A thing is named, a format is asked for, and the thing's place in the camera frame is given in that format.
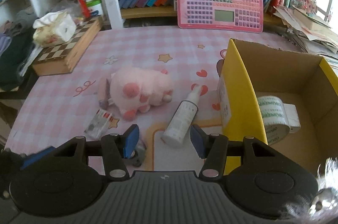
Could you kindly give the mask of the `pink learning tablet toy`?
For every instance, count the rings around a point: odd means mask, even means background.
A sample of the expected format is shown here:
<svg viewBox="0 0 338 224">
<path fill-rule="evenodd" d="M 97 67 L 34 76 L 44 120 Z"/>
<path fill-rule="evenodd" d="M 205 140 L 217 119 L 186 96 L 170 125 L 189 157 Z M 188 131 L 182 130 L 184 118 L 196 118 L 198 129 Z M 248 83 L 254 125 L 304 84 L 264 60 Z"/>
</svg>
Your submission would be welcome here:
<svg viewBox="0 0 338 224">
<path fill-rule="evenodd" d="M 263 0 L 177 0 L 178 26 L 261 33 Z"/>
</svg>

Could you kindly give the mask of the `white spray bottle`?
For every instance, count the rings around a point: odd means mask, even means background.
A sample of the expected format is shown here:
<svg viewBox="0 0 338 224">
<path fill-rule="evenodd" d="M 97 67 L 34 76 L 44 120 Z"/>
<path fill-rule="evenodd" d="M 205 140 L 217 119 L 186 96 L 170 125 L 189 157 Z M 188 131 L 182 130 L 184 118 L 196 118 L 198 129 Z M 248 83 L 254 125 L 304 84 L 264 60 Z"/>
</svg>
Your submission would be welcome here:
<svg viewBox="0 0 338 224">
<path fill-rule="evenodd" d="M 195 85 L 185 100 L 179 104 L 174 116 L 162 134 L 162 140 L 170 147 L 180 147 L 184 142 L 192 121 L 198 112 L 201 85 Z"/>
</svg>

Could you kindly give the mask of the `wooden chess box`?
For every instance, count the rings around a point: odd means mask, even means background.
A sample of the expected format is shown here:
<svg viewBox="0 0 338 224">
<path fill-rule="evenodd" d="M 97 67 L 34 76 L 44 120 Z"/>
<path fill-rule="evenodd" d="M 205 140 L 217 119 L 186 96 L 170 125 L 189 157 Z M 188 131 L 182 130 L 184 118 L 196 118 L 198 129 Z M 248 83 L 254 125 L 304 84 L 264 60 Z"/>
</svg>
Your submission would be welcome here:
<svg viewBox="0 0 338 224">
<path fill-rule="evenodd" d="M 103 20 L 96 16 L 79 26 L 70 41 L 44 48 L 32 67 L 38 76 L 71 73 L 95 36 L 101 30 Z"/>
</svg>

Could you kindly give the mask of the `red glue bottle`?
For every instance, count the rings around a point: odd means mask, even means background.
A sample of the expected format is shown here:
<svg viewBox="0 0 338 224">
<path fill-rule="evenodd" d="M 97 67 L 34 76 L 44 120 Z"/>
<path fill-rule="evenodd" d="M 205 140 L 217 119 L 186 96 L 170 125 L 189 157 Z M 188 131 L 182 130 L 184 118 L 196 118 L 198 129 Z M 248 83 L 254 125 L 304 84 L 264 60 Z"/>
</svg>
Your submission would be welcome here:
<svg viewBox="0 0 338 224">
<path fill-rule="evenodd" d="M 90 11 L 89 11 L 89 9 L 86 6 L 85 0 L 78 0 L 78 1 L 79 1 L 80 7 L 81 7 L 81 11 L 82 11 L 84 17 L 86 19 L 89 19 L 90 18 Z"/>
</svg>

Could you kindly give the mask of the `pink plush toy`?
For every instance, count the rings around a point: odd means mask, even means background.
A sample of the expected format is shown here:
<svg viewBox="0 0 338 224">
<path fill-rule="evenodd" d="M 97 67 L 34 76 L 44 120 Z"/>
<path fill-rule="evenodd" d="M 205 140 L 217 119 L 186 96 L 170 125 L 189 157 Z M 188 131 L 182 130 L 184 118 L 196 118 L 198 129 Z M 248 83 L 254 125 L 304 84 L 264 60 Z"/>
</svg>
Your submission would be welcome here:
<svg viewBox="0 0 338 224">
<path fill-rule="evenodd" d="M 125 121 L 172 100 L 174 84 L 167 70 L 122 67 L 103 77 L 110 81 L 109 106 L 116 106 Z"/>
</svg>

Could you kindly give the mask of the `grey staples box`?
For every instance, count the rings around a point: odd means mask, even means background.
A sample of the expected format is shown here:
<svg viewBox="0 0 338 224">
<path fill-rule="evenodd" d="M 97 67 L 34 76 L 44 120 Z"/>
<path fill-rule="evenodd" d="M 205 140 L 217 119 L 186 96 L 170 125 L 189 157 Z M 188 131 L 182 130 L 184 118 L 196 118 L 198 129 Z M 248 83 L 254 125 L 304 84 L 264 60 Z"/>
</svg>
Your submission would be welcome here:
<svg viewBox="0 0 338 224">
<path fill-rule="evenodd" d="M 113 115 L 105 110 L 99 109 L 84 130 L 84 135 L 91 140 L 99 140 L 108 130 L 113 121 Z"/>
</svg>

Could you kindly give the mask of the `printed packing tape roll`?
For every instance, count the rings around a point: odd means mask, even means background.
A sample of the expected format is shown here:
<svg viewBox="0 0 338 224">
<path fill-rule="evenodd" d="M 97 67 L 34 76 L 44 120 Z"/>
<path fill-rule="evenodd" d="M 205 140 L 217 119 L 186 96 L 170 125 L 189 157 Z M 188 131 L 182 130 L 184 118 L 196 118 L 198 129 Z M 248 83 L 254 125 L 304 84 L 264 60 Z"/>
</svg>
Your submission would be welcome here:
<svg viewBox="0 0 338 224">
<path fill-rule="evenodd" d="M 265 128 L 268 145 L 284 139 L 290 132 L 284 104 L 276 96 L 261 96 L 257 98 Z"/>
</svg>

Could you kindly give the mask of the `stack of papers and books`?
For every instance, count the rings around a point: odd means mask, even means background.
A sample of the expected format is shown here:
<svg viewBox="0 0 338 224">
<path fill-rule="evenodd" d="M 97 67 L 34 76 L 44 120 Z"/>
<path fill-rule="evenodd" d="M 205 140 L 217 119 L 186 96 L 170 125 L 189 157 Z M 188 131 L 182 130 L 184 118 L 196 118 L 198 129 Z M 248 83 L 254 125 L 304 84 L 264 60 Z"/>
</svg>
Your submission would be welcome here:
<svg viewBox="0 0 338 224">
<path fill-rule="evenodd" d="M 279 6 L 275 16 L 288 27 L 289 38 L 303 52 L 322 56 L 331 68 L 337 70 L 337 34 L 318 17 L 310 17 L 299 8 Z"/>
</svg>

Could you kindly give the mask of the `pink checkered table mat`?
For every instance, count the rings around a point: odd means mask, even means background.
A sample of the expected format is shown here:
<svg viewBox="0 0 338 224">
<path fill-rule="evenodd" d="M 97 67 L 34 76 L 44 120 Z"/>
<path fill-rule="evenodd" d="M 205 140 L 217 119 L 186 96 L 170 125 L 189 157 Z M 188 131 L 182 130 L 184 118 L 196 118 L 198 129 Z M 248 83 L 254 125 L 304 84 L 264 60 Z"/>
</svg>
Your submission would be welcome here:
<svg viewBox="0 0 338 224">
<path fill-rule="evenodd" d="M 109 134 L 139 126 L 140 141 L 146 146 L 143 170 L 199 171 L 204 161 L 189 136 L 171 147 L 162 134 L 188 96 L 199 100 L 195 120 L 204 131 L 221 131 L 216 64 L 232 36 L 175 27 L 103 31 L 72 73 L 37 80 L 6 147 L 31 154 L 76 136 L 100 139 L 91 121 L 104 109 Z"/>
</svg>

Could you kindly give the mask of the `yellow cardboard box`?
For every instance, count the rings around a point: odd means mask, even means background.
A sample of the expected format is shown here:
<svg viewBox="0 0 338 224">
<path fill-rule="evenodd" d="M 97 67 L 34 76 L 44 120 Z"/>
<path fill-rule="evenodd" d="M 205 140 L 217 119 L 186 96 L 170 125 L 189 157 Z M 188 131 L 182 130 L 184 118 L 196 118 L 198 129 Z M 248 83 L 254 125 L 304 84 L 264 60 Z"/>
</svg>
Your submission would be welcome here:
<svg viewBox="0 0 338 224">
<path fill-rule="evenodd" d="M 337 157 L 337 71 L 322 56 L 232 39 L 218 72 L 229 140 L 255 137 L 312 174 Z"/>
</svg>

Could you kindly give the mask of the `floral tissue pack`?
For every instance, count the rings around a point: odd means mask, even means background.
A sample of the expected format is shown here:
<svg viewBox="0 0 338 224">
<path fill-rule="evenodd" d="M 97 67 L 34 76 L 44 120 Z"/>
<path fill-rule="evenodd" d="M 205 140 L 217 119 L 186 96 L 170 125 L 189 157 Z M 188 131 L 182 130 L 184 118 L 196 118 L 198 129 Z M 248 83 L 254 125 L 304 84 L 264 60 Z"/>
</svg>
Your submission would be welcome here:
<svg viewBox="0 0 338 224">
<path fill-rule="evenodd" d="M 49 12 L 33 23 L 33 42 L 41 47 L 62 45 L 71 40 L 76 31 L 71 15 L 64 12 Z"/>
</svg>

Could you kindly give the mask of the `pile of dark clothes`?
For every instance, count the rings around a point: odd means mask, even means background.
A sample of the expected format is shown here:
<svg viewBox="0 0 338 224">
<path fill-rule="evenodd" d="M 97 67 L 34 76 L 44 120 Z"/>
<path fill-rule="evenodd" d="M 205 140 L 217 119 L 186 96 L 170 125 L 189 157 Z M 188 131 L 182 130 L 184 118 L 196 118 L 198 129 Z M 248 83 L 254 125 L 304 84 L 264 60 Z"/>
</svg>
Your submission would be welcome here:
<svg viewBox="0 0 338 224">
<path fill-rule="evenodd" d="M 11 91 L 23 82 L 23 67 L 35 45 L 33 23 L 37 16 L 22 10 L 14 21 L 1 31 L 1 90 Z"/>
</svg>

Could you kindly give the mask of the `white charger block in box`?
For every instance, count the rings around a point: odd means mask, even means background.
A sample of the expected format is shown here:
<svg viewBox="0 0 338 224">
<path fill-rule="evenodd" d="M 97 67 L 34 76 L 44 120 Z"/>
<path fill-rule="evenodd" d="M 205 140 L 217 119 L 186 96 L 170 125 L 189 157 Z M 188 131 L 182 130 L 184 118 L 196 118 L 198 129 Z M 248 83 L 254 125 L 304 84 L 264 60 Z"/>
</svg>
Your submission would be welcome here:
<svg viewBox="0 0 338 224">
<path fill-rule="evenodd" d="M 285 113 L 286 113 L 286 117 L 288 119 L 289 122 L 289 127 L 290 127 L 290 134 L 294 134 L 297 131 L 299 131 L 299 129 L 301 129 L 301 123 L 299 120 L 299 116 L 298 116 L 298 112 L 296 109 L 295 105 L 292 104 L 284 104 L 284 109 L 285 109 Z"/>
</svg>

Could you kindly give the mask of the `green lidded white jar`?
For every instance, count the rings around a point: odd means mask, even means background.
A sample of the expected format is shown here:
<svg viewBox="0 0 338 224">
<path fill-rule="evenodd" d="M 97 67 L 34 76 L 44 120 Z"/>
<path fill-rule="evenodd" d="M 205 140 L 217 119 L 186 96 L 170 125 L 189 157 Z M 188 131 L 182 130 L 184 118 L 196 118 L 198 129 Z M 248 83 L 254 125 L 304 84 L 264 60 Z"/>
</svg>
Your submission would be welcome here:
<svg viewBox="0 0 338 224">
<path fill-rule="evenodd" d="M 89 9 L 91 17 L 103 14 L 101 0 L 86 0 L 86 6 Z"/>
</svg>

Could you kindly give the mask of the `small pink utility knife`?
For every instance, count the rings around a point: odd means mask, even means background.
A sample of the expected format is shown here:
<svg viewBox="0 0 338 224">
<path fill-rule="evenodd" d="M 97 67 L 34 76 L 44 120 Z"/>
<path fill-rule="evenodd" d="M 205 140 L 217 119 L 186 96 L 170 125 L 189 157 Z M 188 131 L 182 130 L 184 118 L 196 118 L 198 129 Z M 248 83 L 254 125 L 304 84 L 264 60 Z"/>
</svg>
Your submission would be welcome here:
<svg viewBox="0 0 338 224">
<path fill-rule="evenodd" d="M 98 104 L 101 109 L 106 110 L 109 106 L 108 100 L 110 98 L 110 81 L 108 78 L 102 77 L 98 84 Z"/>
</svg>

